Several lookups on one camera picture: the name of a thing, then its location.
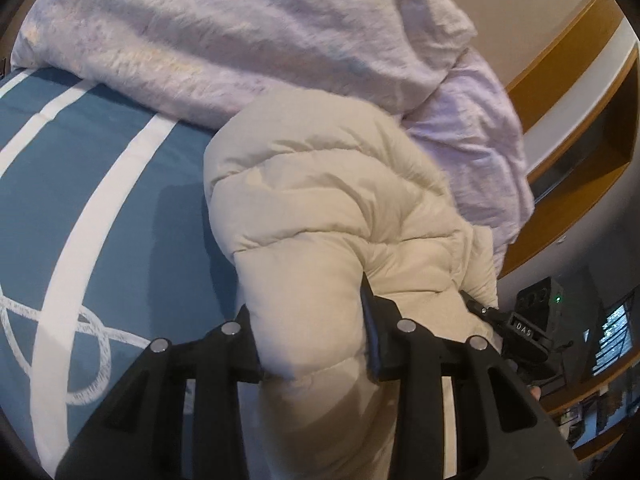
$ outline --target blue bed sheet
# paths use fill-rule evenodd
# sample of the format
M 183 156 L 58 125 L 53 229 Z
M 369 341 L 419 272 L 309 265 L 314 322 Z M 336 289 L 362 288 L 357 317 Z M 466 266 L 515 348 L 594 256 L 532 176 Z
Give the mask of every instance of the blue bed sheet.
M 50 473 L 149 340 L 234 315 L 202 187 L 211 136 L 61 70 L 0 83 L 0 406 Z

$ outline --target white loop pattern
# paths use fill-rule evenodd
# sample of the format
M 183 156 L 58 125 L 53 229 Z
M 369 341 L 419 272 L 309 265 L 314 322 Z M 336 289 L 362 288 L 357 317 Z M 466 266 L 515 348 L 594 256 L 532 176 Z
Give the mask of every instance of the white loop pattern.
M 2 288 L 0 286 L 0 322 L 2 323 L 4 334 L 6 335 L 9 347 L 11 348 L 15 359 L 18 361 L 20 368 L 24 371 L 27 377 L 31 377 L 31 365 L 24 357 L 24 354 L 18 345 L 18 341 L 15 338 L 14 330 L 12 329 L 11 322 L 9 320 L 9 312 L 13 312 L 18 316 L 38 322 L 40 311 L 6 297 L 2 293 Z M 149 341 L 143 337 L 125 332 L 124 330 L 105 327 L 100 319 L 85 306 L 82 306 L 81 316 L 84 317 L 86 321 L 78 320 L 76 332 L 94 336 L 98 340 L 100 365 L 96 378 L 89 386 L 77 392 L 69 392 L 66 394 L 66 403 L 73 406 L 84 406 L 86 404 L 90 404 L 91 402 L 98 400 L 106 391 L 109 385 L 109 380 L 111 379 L 110 340 L 119 341 L 137 348 L 146 348 L 149 344 Z

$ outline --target bed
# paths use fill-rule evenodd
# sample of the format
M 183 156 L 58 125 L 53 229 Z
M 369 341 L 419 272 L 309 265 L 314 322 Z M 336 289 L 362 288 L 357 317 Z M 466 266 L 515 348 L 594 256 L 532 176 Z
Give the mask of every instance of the bed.
M 57 69 L 2 81 L 0 117 L 0 406 L 37 456 L 37 439 L 68 446 L 150 339 L 198 339 L 233 317 L 236 274 L 202 192 L 212 132 Z M 41 347 L 47 361 L 72 337 L 68 388 L 38 408 L 30 381 L 56 367 L 34 355 L 50 307 L 53 324 L 80 316 Z

